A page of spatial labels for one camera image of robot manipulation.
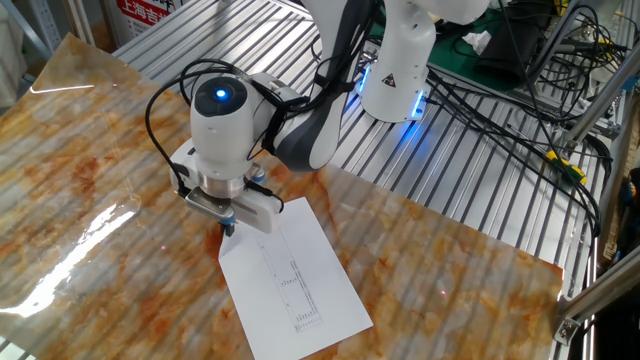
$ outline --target corrugated metal surface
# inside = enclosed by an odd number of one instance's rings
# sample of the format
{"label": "corrugated metal surface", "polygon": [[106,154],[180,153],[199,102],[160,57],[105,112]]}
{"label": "corrugated metal surface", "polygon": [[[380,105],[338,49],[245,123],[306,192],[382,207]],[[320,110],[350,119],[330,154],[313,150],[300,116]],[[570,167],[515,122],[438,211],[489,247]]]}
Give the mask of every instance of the corrugated metal surface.
{"label": "corrugated metal surface", "polygon": [[[309,51],[315,36],[310,18],[298,9],[264,0],[202,0],[190,2],[116,55],[158,82],[175,77],[195,59],[217,58],[249,73],[269,72],[304,93],[316,67]],[[460,94],[494,121],[544,141],[537,121],[521,110]],[[575,295],[591,249],[584,212],[449,111],[432,104],[420,121],[384,123],[366,114],[352,94],[332,162],[557,264],[566,271],[563,292]],[[541,165],[519,146],[508,146],[534,166]],[[595,151],[578,150],[584,153],[572,160],[587,173],[587,187],[597,198],[603,168],[590,156]]]}

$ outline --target white paper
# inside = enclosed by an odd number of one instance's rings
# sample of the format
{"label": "white paper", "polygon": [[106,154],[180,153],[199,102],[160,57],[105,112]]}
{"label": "white paper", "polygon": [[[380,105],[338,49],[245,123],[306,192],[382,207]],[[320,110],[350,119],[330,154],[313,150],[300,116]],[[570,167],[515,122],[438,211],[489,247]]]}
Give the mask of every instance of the white paper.
{"label": "white paper", "polygon": [[300,359],[373,326],[305,198],[271,234],[238,224],[219,261],[256,359]]}
{"label": "white paper", "polygon": [[467,44],[473,47],[473,51],[478,55],[482,55],[482,52],[491,41],[491,34],[487,30],[481,32],[480,34],[468,33],[467,35],[462,37],[462,40],[466,41]]}

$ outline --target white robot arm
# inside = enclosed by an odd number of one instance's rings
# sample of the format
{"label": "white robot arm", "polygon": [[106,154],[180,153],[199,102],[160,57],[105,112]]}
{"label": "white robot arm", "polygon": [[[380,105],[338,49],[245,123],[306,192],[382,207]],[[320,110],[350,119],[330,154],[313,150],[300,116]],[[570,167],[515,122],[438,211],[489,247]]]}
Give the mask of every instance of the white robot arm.
{"label": "white robot arm", "polygon": [[[386,121],[409,113],[424,86],[435,41],[427,10],[465,23],[480,16],[488,2],[387,0],[385,40],[362,92],[365,110]],[[171,157],[172,183],[187,204],[217,218],[228,235],[235,220],[270,232],[273,217],[283,206],[257,185],[264,171],[248,156],[256,142],[262,140],[263,148],[297,172],[322,168],[338,146],[342,111],[353,88],[350,82],[378,5],[374,0],[303,3],[318,27],[323,48],[311,99],[264,73],[212,78],[192,99],[192,139]],[[393,87],[385,82],[387,72],[396,79]],[[405,78],[411,81],[404,83]],[[367,100],[385,94],[392,94],[381,101],[386,110],[367,106]]]}

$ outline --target wire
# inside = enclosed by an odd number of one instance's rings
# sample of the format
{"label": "wire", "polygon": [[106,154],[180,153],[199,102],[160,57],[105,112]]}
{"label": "wire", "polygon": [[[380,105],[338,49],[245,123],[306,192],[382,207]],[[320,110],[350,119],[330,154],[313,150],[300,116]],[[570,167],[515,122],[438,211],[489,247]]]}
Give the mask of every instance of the wire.
{"label": "wire", "polygon": [[316,45],[318,40],[320,40],[320,34],[316,35],[316,37],[313,38],[313,41],[311,41],[311,44],[309,44],[311,55],[313,55],[313,58],[316,60],[316,62],[320,62],[320,55],[316,54],[316,50],[313,47]]}
{"label": "wire", "polygon": [[200,75],[204,75],[204,74],[219,74],[219,73],[232,73],[232,70],[229,70],[229,69],[206,69],[206,70],[200,70],[200,71],[196,71],[196,72],[193,72],[191,74],[188,74],[188,75],[179,76],[179,77],[167,82],[166,84],[162,85],[160,87],[160,89],[158,89],[158,91],[156,91],[155,94],[153,94],[153,96],[149,100],[149,103],[147,104],[147,108],[146,108],[145,113],[144,113],[144,124],[145,124],[145,126],[147,128],[147,133],[149,134],[149,138],[151,139],[151,142],[153,142],[153,145],[155,145],[156,149],[158,149],[158,151],[160,152],[162,157],[165,159],[167,164],[169,164],[169,167],[171,168],[171,170],[175,174],[177,182],[178,182],[178,194],[180,194],[180,196],[182,196],[182,197],[185,197],[188,194],[189,191],[188,191],[187,187],[184,185],[184,181],[182,181],[182,177],[180,176],[180,172],[178,171],[178,168],[175,166],[173,161],[171,161],[171,158],[169,157],[169,155],[167,155],[167,153],[162,148],[162,145],[160,145],[160,143],[158,142],[156,137],[153,135],[153,130],[151,129],[151,110],[153,109],[153,104],[156,102],[158,97],[160,97],[160,95],[163,92],[165,92],[167,89],[169,89],[170,87],[172,87],[172,86],[174,86],[174,85],[176,85],[178,83],[181,84],[184,80],[190,79],[190,78],[193,78],[193,77],[196,77],[196,76],[200,76]]}
{"label": "wire", "polygon": [[[507,17],[505,11],[504,11],[504,5],[502,4],[501,1],[498,2],[498,4],[500,5],[500,8],[502,9],[502,13],[505,17],[505,22],[507,24],[507,29],[509,31],[509,35],[511,37],[511,42],[513,44],[514,47],[514,51],[516,53],[516,57],[518,58],[518,62],[520,63],[520,68],[523,71],[523,73],[525,74],[525,80],[526,80],[526,84],[527,87],[529,88],[529,92],[531,94],[531,102],[532,105],[535,109],[536,114],[538,115],[536,117],[536,119],[538,120],[538,123],[540,125],[540,127],[542,128],[542,132],[544,133],[544,136],[547,138],[547,141],[549,141],[549,146],[551,147],[551,150],[556,154],[556,156],[560,157],[560,152],[558,152],[558,150],[556,149],[555,145],[553,144],[553,139],[551,138],[551,135],[549,135],[549,132],[546,128],[546,126],[544,125],[544,123],[542,122],[542,116],[540,113],[540,110],[538,109],[538,103],[536,101],[535,98],[535,91],[533,89],[533,84],[531,82],[531,79],[529,78],[529,76],[527,75],[527,69],[525,68],[524,62],[522,61],[522,57],[520,56],[520,51],[518,50],[518,44],[516,42],[516,38],[515,35],[513,33],[513,29],[511,28],[511,23],[509,22],[509,18]],[[598,15],[596,14],[595,10],[593,10],[593,8],[583,5],[585,8],[589,8],[590,10],[592,10],[593,15],[594,15],[594,21],[596,23],[596,27],[599,27],[599,23],[598,23]],[[595,43],[598,43],[598,33],[596,32],[596,41]],[[551,165],[553,165],[554,167],[556,167],[557,169],[560,169],[562,172],[564,172],[564,174],[566,175],[566,178],[568,178],[571,183],[573,184],[573,186],[576,188],[578,195],[580,195],[580,198],[582,200],[582,202],[586,205],[586,200],[585,197],[589,199],[589,202],[591,203],[591,206],[594,209],[594,213],[595,213],[595,219],[591,219],[591,217],[588,217],[589,219],[589,225],[592,229],[591,231],[591,236],[592,237],[597,237],[598,235],[600,235],[600,211],[598,208],[598,203],[597,201],[593,198],[593,196],[591,196],[591,193],[589,193],[589,191],[584,187],[584,185],[580,184],[576,179],[574,179],[568,172],[568,170],[564,167],[564,166],[559,166],[554,164],[553,162],[550,162]]]}
{"label": "wire", "polygon": [[236,74],[236,75],[246,75],[244,71],[238,69],[237,67],[235,67],[234,65],[226,62],[226,61],[222,61],[222,60],[218,60],[218,59],[198,59],[195,61],[190,62],[187,66],[185,66],[184,69],[182,69],[182,73],[180,74],[180,78],[182,78],[182,80],[179,81],[180,84],[180,94],[182,94],[182,98],[184,99],[184,101],[187,103],[187,105],[191,106],[191,99],[189,97],[187,97],[187,92],[184,88],[184,80],[188,79],[187,77],[185,77],[187,75],[187,72],[189,72],[189,70],[199,64],[213,64],[215,65],[220,65],[222,66],[222,69],[225,70],[225,73],[227,74]]}
{"label": "wire", "polygon": [[[551,184],[552,186],[554,186],[557,191],[559,191],[560,193],[566,195],[569,199],[571,199],[572,201],[574,201],[576,204],[578,204],[578,206],[580,206],[584,211],[585,214],[587,215],[589,221],[591,221],[592,219],[594,221],[596,221],[596,219],[599,219],[599,215],[596,215],[596,213],[592,212],[591,209],[589,208],[589,206],[584,202],[581,201],[579,199],[576,199],[574,196],[572,196],[569,192],[567,192],[566,190],[559,188],[556,181],[550,179],[549,177],[547,177],[546,175],[542,174],[540,172],[540,170],[534,168],[533,166],[531,166],[531,164],[529,164],[527,161],[523,160],[521,157],[519,157],[517,154],[513,153],[511,149],[509,149],[509,147],[507,147],[505,144],[501,143],[500,141],[498,141],[495,137],[494,137],[494,133],[491,131],[487,131],[486,129],[482,128],[479,124],[475,123],[474,119],[478,119],[480,121],[482,121],[483,123],[485,123],[486,125],[489,125],[490,127],[492,127],[494,130],[496,130],[496,132],[498,132],[498,136],[504,137],[504,138],[511,138],[513,139],[518,145],[523,146],[524,148],[526,148],[527,150],[529,150],[530,152],[532,152],[534,155],[538,156],[540,159],[542,159],[544,162],[546,162],[547,164],[553,166],[553,163],[546,158],[545,154],[543,154],[542,152],[540,152],[539,150],[537,150],[535,147],[533,147],[531,144],[529,144],[526,141],[519,141],[520,139],[509,133],[507,130],[505,130],[504,128],[502,128],[500,125],[498,125],[497,123],[491,121],[490,119],[488,119],[487,117],[485,117],[484,115],[480,114],[475,108],[473,108],[470,104],[468,104],[467,102],[464,101],[464,99],[462,99],[458,94],[456,94],[453,89],[451,87],[449,87],[449,85],[447,83],[444,82],[443,79],[439,78],[437,75],[431,75],[430,72],[430,76],[431,78],[433,78],[438,85],[440,85],[441,87],[443,87],[448,94],[453,97],[459,105],[462,105],[464,108],[466,108],[470,113],[472,113],[473,116],[469,116],[467,114],[465,114],[464,112],[458,111],[459,114],[462,115],[462,117],[464,117],[467,121],[463,122],[465,125],[469,126],[472,130],[474,131],[478,131],[480,133],[486,134],[488,138],[490,138],[491,140],[493,140],[496,145],[500,146],[503,150],[511,153],[512,157],[518,161],[519,163],[521,163],[524,167],[526,167],[528,170],[532,171],[534,174],[536,174],[536,176],[539,176],[541,179],[545,180],[546,182],[548,182],[549,184]],[[445,95],[440,89],[438,89],[437,86],[435,86],[433,83],[431,83],[429,80],[427,80],[427,83],[436,91],[436,93],[443,99],[443,101],[445,103],[447,103],[449,106],[453,107],[454,109],[459,110],[460,106],[454,104],[447,95]],[[599,232],[599,220],[596,221],[596,223],[598,224],[598,227],[592,227],[592,235],[595,234],[596,232]]]}

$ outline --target glossy table surface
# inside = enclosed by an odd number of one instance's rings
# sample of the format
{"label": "glossy table surface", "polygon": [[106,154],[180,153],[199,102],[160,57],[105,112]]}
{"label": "glossy table surface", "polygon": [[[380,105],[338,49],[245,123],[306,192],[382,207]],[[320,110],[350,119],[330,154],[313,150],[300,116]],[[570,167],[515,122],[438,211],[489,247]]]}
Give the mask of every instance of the glossy table surface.
{"label": "glossy table surface", "polygon": [[[0,336],[40,359],[251,358],[215,221],[171,189],[158,85],[69,36],[0,120]],[[152,114],[170,153],[188,108]],[[317,359],[547,359],[562,271],[334,166],[259,160],[307,197],[374,327]]]}

